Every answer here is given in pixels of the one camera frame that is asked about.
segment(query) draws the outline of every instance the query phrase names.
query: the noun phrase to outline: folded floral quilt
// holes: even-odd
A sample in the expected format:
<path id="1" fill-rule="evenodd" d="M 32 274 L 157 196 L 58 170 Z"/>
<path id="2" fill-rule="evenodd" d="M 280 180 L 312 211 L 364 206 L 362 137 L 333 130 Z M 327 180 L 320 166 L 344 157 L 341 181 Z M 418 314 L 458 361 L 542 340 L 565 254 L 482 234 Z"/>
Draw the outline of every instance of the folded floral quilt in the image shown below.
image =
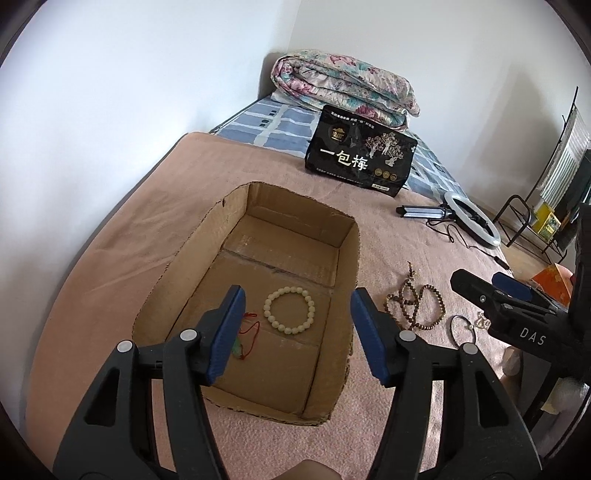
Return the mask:
<path id="1" fill-rule="evenodd" d="M 317 111 L 328 103 L 398 131 L 420 113 L 406 78 L 353 57 L 297 50 L 275 62 L 271 79 L 276 101 Z"/>

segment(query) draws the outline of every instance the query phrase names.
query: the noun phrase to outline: black cable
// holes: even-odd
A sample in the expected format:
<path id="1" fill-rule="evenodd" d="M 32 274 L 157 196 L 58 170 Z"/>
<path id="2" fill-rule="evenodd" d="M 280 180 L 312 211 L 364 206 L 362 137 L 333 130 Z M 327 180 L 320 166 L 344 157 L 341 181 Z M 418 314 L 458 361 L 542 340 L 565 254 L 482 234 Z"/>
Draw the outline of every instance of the black cable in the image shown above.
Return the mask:
<path id="1" fill-rule="evenodd" d="M 441 230 L 436 229 L 435 227 L 437 225 L 440 225 L 441 223 L 447 223 L 446 228 L 445 228 L 445 232 L 442 232 Z M 511 271 L 511 267 L 507 264 L 507 262 L 505 262 L 501 257 L 499 257 L 498 255 L 492 255 L 489 252 L 483 250 L 482 248 L 478 247 L 477 245 L 468 245 L 468 243 L 466 242 L 466 239 L 463 237 L 462 233 L 460 232 L 460 229 L 457 227 L 457 225 L 454 223 L 454 220 L 433 220 L 433 219 L 429 219 L 425 222 L 425 225 L 427 225 L 431 230 L 433 230 L 436 233 L 439 233 L 439 235 L 443 235 L 449 238 L 449 241 L 451 243 L 455 243 L 456 239 L 453 237 L 452 233 L 450 232 L 450 228 L 454 228 L 456 230 L 456 233 L 458 235 L 458 237 L 460 239 L 462 239 L 462 242 L 464 243 L 464 246 L 470 250 L 472 248 L 475 248 L 476 250 L 478 250 L 479 252 L 491 257 L 498 265 L 500 265 L 502 268 L 504 268 L 505 270 Z"/>

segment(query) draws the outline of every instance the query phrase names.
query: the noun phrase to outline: silver jewelry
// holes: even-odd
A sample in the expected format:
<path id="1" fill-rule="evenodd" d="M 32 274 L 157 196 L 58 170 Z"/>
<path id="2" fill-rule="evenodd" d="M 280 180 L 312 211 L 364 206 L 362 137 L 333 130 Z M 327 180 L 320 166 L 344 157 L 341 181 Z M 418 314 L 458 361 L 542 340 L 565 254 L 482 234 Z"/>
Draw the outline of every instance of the silver jewelry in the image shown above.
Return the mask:
<path id="1" fill-rule="evenodd" d="M 304 323 L 298 325 L 297 327 L 286 327 L 282 323 L 279 323 L 279 321 L 275 319 L 275 316 L 271 314 L 271 303 L 273 303 L 273 300 L 285 293 L 297 293 L 302 295 L 308 305 L 308 317 Z M 285 333 L 286 335 L 297 335 L 298 333 L 310 328 L 310 326 L 312 326 L 314 323 L 314 312 L 316 311 L 314 300 L 312 300 L 312 297 L 309 295 L 308 291 L 304 290 L 302 287 L 284 287 L 280 288 L 279 290 L 275 290 L 267 297 L 262 309 L 263 315 L 267 318 L 267 320 L 269 320 L 271 326 L 280 332 Z"/>
<path id="2" fill-rule="evenodd" d="M 466 330 L 470 330 L 472 332 L 472 342 L 468 342 L 468 343 L 474 343 L 476 344 L 476 330 L 474 329 L 474 325 L 472 325 L 472 322 L 470 320 L 468 320 L 466 317 L 464 317 L 464 315 L 454 315 L 450 320 L 449 320 L 449 335 L 452 339 L 453 344 L 456 346 L 456 348 L 460 348 L 460 345 L 458 344 L 456 338 L 453 336 L 453 321 L 456 318 L 460 318 L 462 320 L 464 320 L 464 322 L 466 322 Z"/>
<path id="3" fill-rule="evenodd" d="M 491 326 L 491 321 L 484 316 L 483 312 L 478 312 L 478 317 L 474 322 L 474 326 L 476 328 L 481 328 L 483 330 L 488 330 L 488 327 Z"/>

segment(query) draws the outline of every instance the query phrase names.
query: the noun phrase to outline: cardboard box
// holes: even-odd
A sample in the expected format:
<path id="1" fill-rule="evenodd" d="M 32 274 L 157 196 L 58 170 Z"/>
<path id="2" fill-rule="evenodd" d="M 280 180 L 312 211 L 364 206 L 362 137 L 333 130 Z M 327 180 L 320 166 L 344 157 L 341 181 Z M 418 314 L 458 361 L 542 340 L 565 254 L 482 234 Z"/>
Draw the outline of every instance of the cardboard box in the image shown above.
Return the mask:
<path id="1" fill-rule="evenodd" d="M 250 355 L 230 356 L 204 396 L 271 420 L 318 425 L 346 381 L 358 256 L 359 229 L 350 216 L 277 186 L 243 185 L 209 211 L 168 265 L 135 319 L 133 339 L 152 345 L 193 328 L 230 285 L 241 285 L 246 311 L 258 314 L 242 328 L 261 320 L 261 330 Z M 286 286 L 304 287 L 316 304 L 314 324 L 295 336 L 262 315 L 267 296 Z M 283 295 L 273 314 L 297 326 L 307 306 L 299 295 Z"/>
<path id="2" fill-rule="evenodd" d="M 573 284 L 570 277 L 573 273 L 566 267 L 559 264 L 548 265 L 540 273 L 532 278 L 542 290 L 554 300 L 559 301 L 565 307 L 570 305 L 570 298 L 573 295 Z"/>

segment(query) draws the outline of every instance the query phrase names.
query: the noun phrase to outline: black snack bag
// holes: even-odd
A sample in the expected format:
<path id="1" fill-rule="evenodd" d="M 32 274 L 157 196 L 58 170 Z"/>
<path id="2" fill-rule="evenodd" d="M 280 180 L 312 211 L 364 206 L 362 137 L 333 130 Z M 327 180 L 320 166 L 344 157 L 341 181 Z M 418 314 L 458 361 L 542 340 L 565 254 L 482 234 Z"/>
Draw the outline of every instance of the black snack bag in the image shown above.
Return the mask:
<path id="1" fill-rule="evenodd" d="M 326 105 L 306 152 L 306 169 L 395 197 L 417 141 L 355 113 Z"/>

